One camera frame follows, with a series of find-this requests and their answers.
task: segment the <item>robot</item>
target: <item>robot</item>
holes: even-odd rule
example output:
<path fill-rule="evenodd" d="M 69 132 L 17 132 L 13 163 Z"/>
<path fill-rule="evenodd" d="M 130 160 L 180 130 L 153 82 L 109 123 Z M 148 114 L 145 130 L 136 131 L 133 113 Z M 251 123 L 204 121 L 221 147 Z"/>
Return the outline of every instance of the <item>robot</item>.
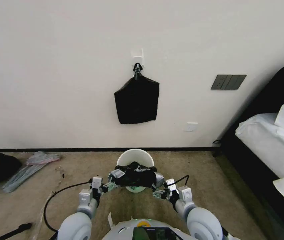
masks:
<path fill-rule="evenodd" d="M 63 221 L 57 232 L 57 239 L 89 240 L 92 220 L 101 196 L 116 187 L 144 186 L 152 189 L 155 198 L 172 203 L 173 209 L 186 222 L 190 235 L 166 223 L 150 219 L 132 219 L 114 226 L 109 215 L 111 230 L 102 240 L 239 240 L 221 226 L 213 213 L 195 205 L 188 186 L 177 187 L 176 184 L 186 177 L 188 179 L 189 176 L 178 181 L 165 180 L 155 167 L 147 168 L 136 162 L 128 166 L 116 166 L 115 170 L 109 173 L 106 184 L 103 184 L 102 177 L 95 176 L 88 182 L 90 188 L 83 189 L 79 193 L 79 206 L 76 213 Z"/>

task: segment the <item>light switch panel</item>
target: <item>light switch panel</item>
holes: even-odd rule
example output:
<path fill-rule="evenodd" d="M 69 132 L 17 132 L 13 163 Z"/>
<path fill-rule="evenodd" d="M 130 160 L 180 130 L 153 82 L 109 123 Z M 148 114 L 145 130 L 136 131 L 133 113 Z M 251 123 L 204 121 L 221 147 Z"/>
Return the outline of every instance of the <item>light switch panel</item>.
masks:
<path fill-rule="evenodd" d="M 211 90 L 236 90 L 240 87 L 246 75 L 225 75 L 216 76 Z"/>

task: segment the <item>adhesive hook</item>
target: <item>adhesive hook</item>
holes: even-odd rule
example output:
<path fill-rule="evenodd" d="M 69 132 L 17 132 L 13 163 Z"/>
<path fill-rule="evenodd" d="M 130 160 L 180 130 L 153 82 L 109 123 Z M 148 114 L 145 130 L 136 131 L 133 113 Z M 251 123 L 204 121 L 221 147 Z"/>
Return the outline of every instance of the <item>adhesive hook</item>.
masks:
<path fill-rule="evenodd" d="M 140 63 L 136 63 L 133 67 L 133 72 L 140 72 L 143 70 L 142 65 Z"/>

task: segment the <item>white wall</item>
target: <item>white wall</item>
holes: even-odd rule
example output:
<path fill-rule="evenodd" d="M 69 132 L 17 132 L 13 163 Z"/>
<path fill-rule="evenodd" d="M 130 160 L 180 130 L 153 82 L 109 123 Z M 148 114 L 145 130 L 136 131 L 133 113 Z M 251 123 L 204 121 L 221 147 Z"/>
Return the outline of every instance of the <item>white wall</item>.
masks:
<path fill-rule="evenodd" d="M 141 47 L 157 120 L 121 125 L 113 93 Z M 210 147 L 283 65 L 280 0 L 0 1 L 0 148 Z M 212 91 L 217 74 L 248 76 Z"/>

